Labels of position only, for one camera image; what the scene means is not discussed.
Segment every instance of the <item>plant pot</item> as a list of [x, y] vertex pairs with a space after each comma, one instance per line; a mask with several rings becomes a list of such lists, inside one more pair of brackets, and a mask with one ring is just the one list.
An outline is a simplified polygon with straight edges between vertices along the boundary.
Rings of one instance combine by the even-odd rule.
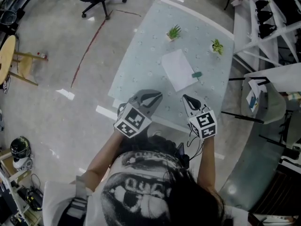
[[217, 53], [217, 51], [213, 51], [213, 44], [210, 44], [209, 50], [210, 50], [210, 52], [212, 52], [214, 54]]
[[172, 42], [172, 41], [175, 40], [175, 39], [171, 39], [167, 34], [168, 34], [168, 33], [166, 33], [166, 39], [167, 39], [168, 42]]

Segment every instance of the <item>person's left arm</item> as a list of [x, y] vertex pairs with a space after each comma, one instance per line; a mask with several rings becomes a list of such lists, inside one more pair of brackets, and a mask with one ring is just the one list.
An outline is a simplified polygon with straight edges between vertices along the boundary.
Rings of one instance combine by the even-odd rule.
[[93, 192], [100, 184], [107, 169], [112, 163], [123, 137], [124, 135], [122, 133], [115, 130], [109, 140], [104, 144], [103, 148], [91, 161], [87, 171], [81, 176], [85, 181], [86, 187], [90, 188]]

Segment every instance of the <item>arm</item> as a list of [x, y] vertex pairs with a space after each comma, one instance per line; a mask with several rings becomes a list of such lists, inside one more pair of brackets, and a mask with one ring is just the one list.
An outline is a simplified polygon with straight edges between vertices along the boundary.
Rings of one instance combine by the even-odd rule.
[[215, 191], [214, 137], [205, 139], [202, 160], [198, 170], [198, 185]]
[[100, 184], [109, 165], [112, 163], [122, 139], [123, 135], [118, 130], [115, 130], [109, 140], [104, 144], [103, 148], [91, 161], [87, 171], [82, 175], [86, 187], [90, 188], [93, 192]]

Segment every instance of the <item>black helmet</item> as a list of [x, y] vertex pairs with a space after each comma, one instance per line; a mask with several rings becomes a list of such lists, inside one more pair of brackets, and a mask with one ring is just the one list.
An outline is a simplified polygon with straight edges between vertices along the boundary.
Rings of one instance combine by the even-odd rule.
[[25, 137], [18, 137], [10, 144], [10, 151], [15, 158], [29, 157], [31, 154], [30, 143]]

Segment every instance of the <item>green eraser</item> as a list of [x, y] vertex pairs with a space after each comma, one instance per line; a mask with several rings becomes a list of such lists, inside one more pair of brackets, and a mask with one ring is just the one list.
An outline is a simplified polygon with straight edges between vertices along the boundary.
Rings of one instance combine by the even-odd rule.
[[193, 78], [197, 78], [197, 77], [201, 77], [202, 76], [202, 72], [196, 72], [192, 74]]

